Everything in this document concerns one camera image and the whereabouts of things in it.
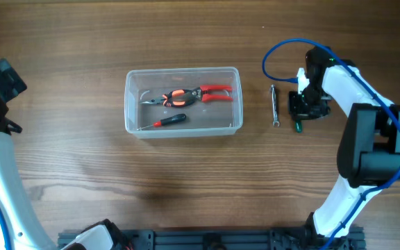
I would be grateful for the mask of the green handled screwdriver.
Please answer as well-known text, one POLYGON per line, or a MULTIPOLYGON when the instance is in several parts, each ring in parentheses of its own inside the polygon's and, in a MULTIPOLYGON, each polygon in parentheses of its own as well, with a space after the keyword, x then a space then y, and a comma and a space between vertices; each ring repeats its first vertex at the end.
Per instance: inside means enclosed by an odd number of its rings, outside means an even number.
POLYGON ((294 121, 294 127, 295 127, 295 131, 297 133, 302 133, 303 132, 303 126, 302 126, 301 120, 295 120, 294 121))

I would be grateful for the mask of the small silver wrench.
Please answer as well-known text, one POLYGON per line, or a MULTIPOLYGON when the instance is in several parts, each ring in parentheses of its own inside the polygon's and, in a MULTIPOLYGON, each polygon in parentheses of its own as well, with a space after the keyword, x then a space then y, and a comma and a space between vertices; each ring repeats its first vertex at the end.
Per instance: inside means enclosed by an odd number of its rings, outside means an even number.
POLYGON ((277 111, 277 100, 276 100, 276 87, 275 85, 271 85, 270 87, 270 92, 272 95, 272 110, 273 110, 273 126, 274 127, 279 127, 281 123, 279 122, 278 119, 278 111, 277 111))

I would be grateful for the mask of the red handled cutting pliers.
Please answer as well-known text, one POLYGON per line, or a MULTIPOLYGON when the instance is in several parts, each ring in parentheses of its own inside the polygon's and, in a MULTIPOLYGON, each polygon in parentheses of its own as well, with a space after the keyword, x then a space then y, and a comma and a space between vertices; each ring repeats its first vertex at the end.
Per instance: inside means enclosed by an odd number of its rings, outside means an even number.
POLYGON ((188 93, 184 94, 181 98, 186 102, 209 102, 209 101, 232 101, 233 98, 228 95, 215 94, 217 91, 231 92, 233 88, 230 85, 201 85, 188 93))

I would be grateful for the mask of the red black handled screwdriver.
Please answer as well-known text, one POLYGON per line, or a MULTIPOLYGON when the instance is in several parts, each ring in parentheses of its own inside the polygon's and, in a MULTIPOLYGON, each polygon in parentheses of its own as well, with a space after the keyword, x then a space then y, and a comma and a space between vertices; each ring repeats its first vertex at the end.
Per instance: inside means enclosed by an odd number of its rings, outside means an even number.
POLYGON ((151 125, 140 127, 138 130, 141 131, 146 128, 158 128, 158 127, 162 127, 162 126, 176 124, 179 122, 184 122, 186 119, 187 119, 187 115, 184 113, 181 113, 181 114, 177 114, 177 115, 174 115, 174 116, 171 116, 168 118, 161 119, 157 122, 154 122, 151 125))

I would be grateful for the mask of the orange black needle-nose pliers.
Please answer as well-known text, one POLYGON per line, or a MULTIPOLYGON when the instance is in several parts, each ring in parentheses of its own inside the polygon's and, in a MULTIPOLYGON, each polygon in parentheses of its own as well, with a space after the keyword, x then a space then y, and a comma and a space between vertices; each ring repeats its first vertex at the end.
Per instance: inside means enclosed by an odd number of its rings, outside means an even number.
POLYGON ((191 94, 190 90, 173 90, 167 94, 163 94, 156 99, 149 99, 140 102, 143 105, 162 105, 169 108, 183 108, 192 105, 195 100, 187 94, 191 94))

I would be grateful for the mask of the clear plastic container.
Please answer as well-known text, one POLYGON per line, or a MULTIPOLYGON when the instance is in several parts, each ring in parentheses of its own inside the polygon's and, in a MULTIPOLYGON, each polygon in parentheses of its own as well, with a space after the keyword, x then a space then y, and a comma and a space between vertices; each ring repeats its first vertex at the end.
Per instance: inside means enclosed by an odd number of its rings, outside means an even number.
POLYGON ((125 82, 124 123, 140 139, 232 135, 243 125, 239 71, 132 70, 125 82))

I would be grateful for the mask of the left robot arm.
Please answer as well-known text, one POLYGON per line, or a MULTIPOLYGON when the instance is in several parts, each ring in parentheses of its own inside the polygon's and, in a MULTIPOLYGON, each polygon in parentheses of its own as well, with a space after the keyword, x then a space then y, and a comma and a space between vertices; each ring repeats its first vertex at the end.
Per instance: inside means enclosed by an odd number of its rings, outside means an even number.
POLYGON ((57 249, 27 197, 15 160, 13 133, 22 128, 6 117, 7 103, 27 89, 5 59, 0 59, 0 249, 57 249))

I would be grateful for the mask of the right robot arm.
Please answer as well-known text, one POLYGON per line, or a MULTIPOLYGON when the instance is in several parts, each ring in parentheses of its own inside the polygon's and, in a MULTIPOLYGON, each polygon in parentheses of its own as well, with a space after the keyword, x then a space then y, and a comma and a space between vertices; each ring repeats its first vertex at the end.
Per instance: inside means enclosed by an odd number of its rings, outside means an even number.
POLYGON ((306 53, 297 73, 298 89, 288 95, 288 111, 301 131, 303 120, 327 116, 334 100, 347 116, 337 150, 338 178, 325 202, 301 229, 289 232, 303 249, 339 249, 353 241, 350 227, 360 211, 390 181, 400 180, 400 105, 364 81, 350 60, 328 47, 306 53))

